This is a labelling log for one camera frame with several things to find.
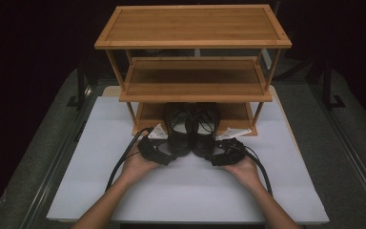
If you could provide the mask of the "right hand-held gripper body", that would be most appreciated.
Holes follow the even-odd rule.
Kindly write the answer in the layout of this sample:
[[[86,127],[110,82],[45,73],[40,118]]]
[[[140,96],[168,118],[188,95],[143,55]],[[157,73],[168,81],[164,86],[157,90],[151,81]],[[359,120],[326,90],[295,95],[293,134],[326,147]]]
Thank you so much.
[[[250,134],[251,129],[228,128],[216,137],[215,147],[222,150],[221,154],[213,155],[217,166],[234,165],[247,154],[245,145],[237,140],[239,136]]]

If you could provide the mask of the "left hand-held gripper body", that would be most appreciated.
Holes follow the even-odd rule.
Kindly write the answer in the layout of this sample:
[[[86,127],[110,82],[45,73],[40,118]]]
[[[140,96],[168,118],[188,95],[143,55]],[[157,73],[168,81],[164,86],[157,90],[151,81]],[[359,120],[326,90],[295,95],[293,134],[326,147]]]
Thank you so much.
[[[165,156],[170,154],[162,152],[159,147],[167,143],[167,138],[168,135],[162,125],[157,124],[154,128],[150,128],[149,133],[139,141],[138,150],[146,160],[165,165]]]

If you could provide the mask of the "black leather lace-up shoe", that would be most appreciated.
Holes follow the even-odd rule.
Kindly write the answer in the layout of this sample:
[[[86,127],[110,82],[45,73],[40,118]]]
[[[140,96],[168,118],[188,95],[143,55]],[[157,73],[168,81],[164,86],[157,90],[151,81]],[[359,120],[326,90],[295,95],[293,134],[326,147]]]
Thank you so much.
[[[193,113],[187,103],[167,103],[165,123],[168,147],[176,156],[186,156],[193,147]]]
[[[197,103],[193,116],[194,146],[193,152],[200,157],[214,153],[216,131],[220,123],[220,114],[216,103]]]

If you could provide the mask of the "three-tier wooden shoe rack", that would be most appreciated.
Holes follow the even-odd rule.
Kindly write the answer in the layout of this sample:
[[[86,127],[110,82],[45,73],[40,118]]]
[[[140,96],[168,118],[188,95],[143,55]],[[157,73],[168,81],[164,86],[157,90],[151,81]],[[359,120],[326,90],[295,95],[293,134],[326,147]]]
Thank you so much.
[[[120,101],[127,104],[135,132],[165,123],[168,102],[215,102],[218,133],[257,134],[263,105],[272,101],[272,72],[262,53],[281,52],[292,42],[267,5],[119,6],[94,44],[123,50],[219,50],[219,56],[137,57],[118,74]]]

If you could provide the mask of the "person's left hand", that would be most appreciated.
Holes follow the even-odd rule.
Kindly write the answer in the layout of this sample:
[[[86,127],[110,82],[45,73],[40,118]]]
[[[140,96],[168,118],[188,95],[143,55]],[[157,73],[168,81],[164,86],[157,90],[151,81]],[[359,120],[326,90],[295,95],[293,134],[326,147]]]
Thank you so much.
[[[119,178],[132,186],[147,173],[158,167],[158,163],[146,160],[140,154],[138,148],[133,146],[127,154]]]

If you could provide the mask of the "person's right hand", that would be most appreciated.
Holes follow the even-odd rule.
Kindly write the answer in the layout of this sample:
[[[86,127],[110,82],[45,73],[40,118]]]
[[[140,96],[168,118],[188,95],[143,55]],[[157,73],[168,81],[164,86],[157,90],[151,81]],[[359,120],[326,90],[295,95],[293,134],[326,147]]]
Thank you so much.
[[[256,164],[246,156],[234,165],[223,166],[223,169],[231,173],[242,186],[251,192],[263,187]]]

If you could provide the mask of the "white table cover sheet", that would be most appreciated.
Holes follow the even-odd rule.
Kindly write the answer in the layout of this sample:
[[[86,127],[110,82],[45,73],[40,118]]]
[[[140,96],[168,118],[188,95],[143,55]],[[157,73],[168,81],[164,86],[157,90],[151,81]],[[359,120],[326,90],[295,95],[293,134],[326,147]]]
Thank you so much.
[[[242,142],[265,167],[275,200],[297,222],[328,221],[285,114],[277,100],[264,105],[256,136]],[[96,99],[69,167],[47,214],[79,219],[105,192],[109,176],[132,140],[132,123],[115,96]],[[151,171],[125,195],[113,219],[153,223],[261,223],[254,198],[219,167],[195,155]]]

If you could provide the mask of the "black metal stand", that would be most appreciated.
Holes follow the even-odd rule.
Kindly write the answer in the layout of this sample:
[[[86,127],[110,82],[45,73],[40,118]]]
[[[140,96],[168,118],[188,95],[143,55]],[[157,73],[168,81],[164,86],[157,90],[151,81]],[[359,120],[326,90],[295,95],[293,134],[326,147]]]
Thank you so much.
[[[88,65],[86,60],[82,60],[75,70],[76,72],[76,95],[72,96],[68,103],[68,107],[75,107],[77,111],[81,110],[89,95],[90,83],[88,79]]]
[[[322,101],[324,105],[332,110],[333,108],[345,108],[345,104],[339,95],[331,95],[332,88],[332,68],[328,59],[324,60]]]

